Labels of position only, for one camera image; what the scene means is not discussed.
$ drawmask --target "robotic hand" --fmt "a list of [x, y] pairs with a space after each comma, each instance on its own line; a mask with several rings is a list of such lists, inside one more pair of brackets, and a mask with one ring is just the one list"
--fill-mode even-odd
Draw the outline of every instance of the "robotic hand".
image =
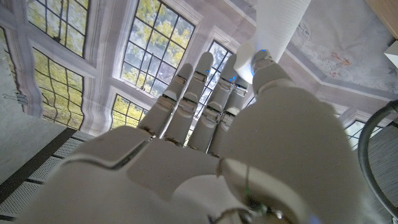
[[[308, 4], [258, 2], [261, 29], [231, 56], [189, 147], [208, 53], [180, 69], [137, 128], [66, 158], [16, 223], [358, 223], [364, 182], [333, 108], [276, 63]], [[249, 83], [257, 102], [240, 111]]]

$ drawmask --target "window frame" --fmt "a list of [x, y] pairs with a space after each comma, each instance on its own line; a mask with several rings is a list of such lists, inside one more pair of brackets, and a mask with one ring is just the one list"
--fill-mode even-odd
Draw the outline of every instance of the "window frame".
[[[174, 74], [173, 74], [173, 77], [174, 77], [175, 74], [177, 73], [177, 70], [178, 70], [179, 66], [181, 65], [181, 61], [182, 61], [182, 59], [184, 58], [185, 53], [187, 52], [187, 50], [188, 50], [188, 48], [189, 48], [189, 46], [190, 46], [190, 42], [191, 42], [192, 37], [193, 37], [193, 35], [194, 35], [195, 29], [196, 29], [196, 25], [195, 25], [194, 23], [192, 23], [191, 21], [189, 21], [187, 18], [185, 18], [183, 15], [181, 15], [180, 13], [178, 13], [176, 10], [174, 10], [172, 7], [168, 6], [168, 5], [167, 5], [166, 3], [164, 3], [163, 1], [158, 0], [158, 2], [160, 3], [160, 4], [159, 4], [159, 8], [156, 10], [156, 17], [155, 17], [155, 19], [154, 19], [154, 25], [151, 26], [151, 25], [148, 24], [147, 22], [145, 22], [145, 21], [143, 21], [142, 19], [140, 19], [140, 18], [137, 17], [137, 12], [138, 12], [138, 9], [139, 9], [139, 4], [140, 4], [140, 2], [141, 2], [141, 0], [138, 0], [138, 1], [137, 1], [137, 6], [136, 6], [136, 10], [135, 10], [135, 12], [134, 12], [134, 17], [133, 17], [133, 20], [132, 20], [131, 28], [130, 28], [130, 30], [129, 30], [129, 36], [128, 36], [128, 38], [127, 38], [126, 47], [124, 48], [123, 60], [122, 60], [122, 69], [121, 69], [121, 72], [120, 72], [120, 75], [118, 76], [118, 78], [120, 78], [121, 80], [123, 80], [123, 81], [125, 81], [125, 82], [128, 82], [128, 83], [131, 84], [132, 86], [135, 86], [135, 87], [141, 89], [143, 92], [146, 92], [146, 93], [150, 94], [151, 96], [154, 96], [151, 92], [152, 92], [152, 89], [153, 89], [153, 87], [154, 87], [154, 84], [155, 84], [155, 81], [156, 81], [156, 80], [158, 80], [159, 82], [163, 83], [163, 84], [166, 85], [166, 86], [169, 85], [169, 84], [167, 84], [166, 82], [163, 82], [161, 79], [158, 78], [159, 70], [160, 70], [160, 67], [161, 67], [162, 63], [165, 63], [166, 65], [168, 65], [168, 66], [170, 66], [170, 67], [172, 67], [172, 68], [175, 69], [175, 72], [174, 72]], [[159, 31], [159, 30], [157, 30], [157, 29], [155, 28], [156, 20], [157, 20], [157, 18], [158, 18], [158, 16], [159, 16], [160, 8], [162, 7], [162, 5], [164, 5], [167, 9], [171, 10], [172, 12], [174, 12], [174, 13], [177, 15], [177, 18], [176, 18], [176, 20], [175, 20], [175, 24], [174, 24], [174, 26], [173, 26], [172, 32], [171, 32], [171, 34], [170, 34], [170, 37], [167, 37], [166, 35], [164, 35], [163, 33], [161, 33], [161, 31]], [[179, 20], [180, 18], [182, 18], [185, 22], [189, 23], [189, 24], [193, 27], [193, 30], [192, 30], [190, 39], [189, 39], [189, 41], [188, 41], [188, 43], [187, 43], [187, 47], [183, 47], [183, 46], [181, 46], [180, 44], [176, 43], [176, 41], [172, 40], [172, 37], [173, 37], [173, 34], [174, 34], [174, 30], [175, 30], [175, 28], [176, 28], [176, 26], [177, 26], [177, 23], [178, 23], [178, 20]], [[134, 22], [136, 21], [136, 19], [139, 20], [140, 22], [142, 22], [145, 26], [151, 28], [150, 35], [149, 35], [149, 37], [148, 37], [148, 41], [147, 41], [147, 43], [146, 43], [146, 47], [145, 47], [145, 48], [143, 48], [143, 47], [141, 47], [141, 46], [138, 46], [137, 44], [133, 43], [133, 42], [130, 40], [130, 38], [131, 38], [131, 33], [132, 33], [132, 28], [133, 28], [133, 26], [134, 26]], [[156, 32], [157, 32], [158, 34], [160, 34], [162, 37], [164, 37], [164, 38], [167, 39], [167, 45], [165, 46], [165, 50], [164, 50], [164, 52], [163, 52], [162, 58], [158, 58], [158, 56], [156, 56], [155, 54], [150, 53], [150, 52], [147, 50], [147, 49], [148, 49], [148, 46], [149, 46], [149, 43], [150, 43], [150, 39], [151, 39], [152, 34], [154, 33], [154, 31], [156, 31]], [[166, 53], [167, 53], [167, 49], [168, 49], [168, 47], [169, 47], [169, 45], [170, 45], [171, 42], [174, 43], [174, 44], [176, 44], [176, 45], [179, 46], [180, 48], [184, 49], [184, 53], [183, 53], [183, 55], [182, 55], [182, 58], [181, 58], [180, 62], [178, 63], [178, 65], [177, 65], [176, 67], [174, 67], [173, 65], [169, 64], [168, 62], [166, 62], [166, 61], [164, 60], [165, 55], [166, 55]], [[140, 62], [139, 68], [136, 67], [136, 66], [134, 66], [134, 65], [132, 65], [131, 63], [129, 63], [129, 62], [127, 62], [127, 61], [125, 60], [125, 59], [126, 59], [127, 47], [128, 47], [129, 44], [132, 44], [133, 46], [138, 47], [138, 48], [140, 48], [141, 50], [144, 51], [144, 55], [142, 56], [142, 60], [141, 60], [141, 62]], [[144, 71], [142, 70], [142, 64], [144, 63], [144, 58], [145, 58], [146, 54], [151, 55], [151, 58], [150, 58], [150, 61], [149, 61], [149, 66], [150, 66], [150, 63], [151, 63], [153, 57], [155, 57], [157, 60], [160, 61], [159, 66], [157, 66], [157, 72], [156, 72], [156, 75], [155, 75], [155, 76], [150, 75], [148, 71], [144, 72]], [[131, 66], [131, 67], [133, 67], [133, 68], [135, 68], [135, 69], [138, 70], [138, 76], [137, 76], [137, 80], [135, 81], [135, 83], [132, 83], [132, 82], [130, 82], [129, 80], [126, 80], [126, 79], [122, 78], [123, 66], [124, 66], [125, 63], [128, 64], [129, 66]], [[142, 73], [145, 74], [144, 84], [143, 84], [142, 86], [137, 86], [138, 79], [139, 79], [139, 77], [140, 77], [140, 75], [141, 75]], [[144, 85], [145, 85], [145, 83], [146, 83], [146, 80], [147, 80], [148, 75], [152, 76], [152, 77], [154, 78], [154, 80], [153, 80], [153, 82], [152, 82], [152, 85], [150, 86], [150, 90], [149, 90], [149, 91], [146, 91], [146, 90], [144, 90]]]
[[[87, 9], [85, 6], [83, 6], [80, 2], [78, 2], [77, 0], [61, 0], [61, 1], [68, 1], [68, 8], [66, 11], [66, 16], [65, 16], [65, 20], [62, 18], [62, 16], [58, 17], [57, 13], [55, 13], [53, 10], [51, 10], [49, 7], [47, 7], [47, 0], [45, 0], [45, 4], [43, 4], [42, 2], [40, 2], [39, 0], [34, 0], [37, 1], [40, 5], [42, 5], [44, 7], [45, 10], [45, 15], [44, 15], [44, 19], [45, 19], [45, 31], [43, 31], [41, 28], [39, 28], [38, 26], [36, 26], [33, 22], [31, 22], [29, 20], [28, 17], [28, 13], [29, 13], [29, 6], [26, 5], [26, 18], [28, 23], [32, 24], [34, 27], [38, 28], [38, 30], [40, 30], [41, 32], [43, 32], [45, 35], [49, 36], [53, 41], [57, 42], [58, 44], [60, 44], [61, 46], [65, 47], [66, 49], [68, 49], [69, 51], [71, 51], [72, 53], [74, 53], [75, 55], [81, 57], [81, 58], [85, 58], [85, 52], [86, 52], [86, 42], [87, 42], [87, 32], [88, 32], [88, 24], [89, 24], [89, 18], [90, 18], [90, 7], [91, 7], [91, 0], [88, 0], [88, 6]], [[76, 29], [76, 27], [74, 27], [72, 24], [68, 23], [68, 11], [69, 11], [69, 2], [70, 1], [74, 1], [76, 2], [78, 5], [80, 5], [83, 9], [85, 9], [87, 11], [86, 14], [86, 29], [85, 29], [85, 34], [82, 34], [78, 29]], [[62, 22], [64, 22], [66, 24], [66, 28], [65, 28], [65, 45], [63, 45], [62, 43], [60, 43], [60, 40], [57, 41], [54, 39], [54, 37], [51, 37], [48, 33], [47, 33], [47, 29], [48, 29], [48, 22], [47, 22], [47, 10], [49, 10], [51, 13], [53, 13], [54, 15], [56, 15], [57, 18], [59, 18], [61, 20], [60, 22], [60, 26], [62, 26]], [[71, 26], [73, 29], [75, 29], [79, 34], [81, 34], [84, 37], [84, 41], [83, 41], [83, 47], [81, 50], [81, 56], [78, 55], [76, 52], [74, 52], [73, 50], [69, 49], [67, 47], [67, 40], [68, 40], [68, 26]]]

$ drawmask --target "tree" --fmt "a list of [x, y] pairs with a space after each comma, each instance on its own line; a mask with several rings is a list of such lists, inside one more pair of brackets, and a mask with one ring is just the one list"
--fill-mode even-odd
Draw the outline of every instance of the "tree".
[[[143, 87], [145, 91], [150, 91], [150, 86], [154, 82], [152, 76], [156, 76], [157, 68], [160, 65], [160, 61], [156, 57], [162, 58], [165, 52], [164, 60], [174, 68], [177, 68], [192, 35], [193, 26], [157, 0], [140, 0], [136, 17], [149, 26], [139, 19], [135, 19], [131, 29], [130, 41], [142, 48], [146, 48], [148, 45], [148, 52], [144, 55], [142, 49], [128, 44], [125, 61], [134, 66], [134, 63], [140, 65], [141, 61], [143, 61], [142, 72], [140, 73], [140, 71], [124, 65], [122, 78], [127, 79], [138, 87]], [[163, 79], [163, 81], [170, 83], [169, 78]], [[155, 82], [150, 93], [154, 96], [159, 96], [163, 91], [163, 83]]]
[[83, 56], [88, 0], [47, 0], [48, 8], [38, 0], [27, 3], [29, 22], [72, 52]]
[[35, 80], [42, 92], [44, 118], [79, 129], [83, 77], [67, 70], [34, 49]]

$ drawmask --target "green foliage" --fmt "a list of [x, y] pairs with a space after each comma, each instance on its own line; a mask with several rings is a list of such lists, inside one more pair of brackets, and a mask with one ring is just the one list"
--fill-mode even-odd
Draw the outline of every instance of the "green foliage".
[[35, 80], [43, 96], [44, 118], [79, 129], [83, 122], [83, 77], [55, 63], [36, 49], [33, 52]]
[[46, 32], [49, 36], [59, 39], [60, 44], [82, 57], [85, 41], [85, 36], [82, 34], [86, 32], [88, 0], [78, 1], [86, 8], [81, 7], [75, 0], [64, 0], [62, 15], [61, 1], [47, 0], [47, 7], [51, 11], [46, 9], [38, 0], [28, 1], [27, 11], [29, 22], [33, 23], [43, 32]]

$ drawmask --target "ceiling molding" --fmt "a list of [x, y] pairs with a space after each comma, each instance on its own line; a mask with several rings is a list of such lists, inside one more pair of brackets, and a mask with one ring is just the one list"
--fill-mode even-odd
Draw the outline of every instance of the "ceiling molding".
[[256, 26], [256, 22], [254, 21], [254, 19], [252, 19], [251, 17], [249, 17], [242, 9], [240, 9], [238, 6], [236, 6], [231, 0], [224, 0], [229, 6], [231, 6], [234, 10], [236, 10], [238, 13], [240, 13], [240, 15], [242, 15], [246, 20], [248, 20], [251, 24], [253, 24], [254, 26]]
[[191, 5], [181, 0], [163, 0], [166, 5], [176, 10], [181, 16], [188, 19], [195, 26], [204, 18], [202, 14], [196, 11]]
[[388, 91], [376, 90], [353, 83], [348, 83], [342, 80], [334, 80], [327, 77], [323, 72], [317, 68], [309, 59], [307, 59], [298, 48], [292, 43], [289, 43], [285, 52], [291, 56], [299, 65], [301, 65], [316, 81], [325, 86], [339, 88], [342, 90], [350, 91], [360, 95], [376, 98], [378, 100], [390, 101], [398, 98], [398, 95]]

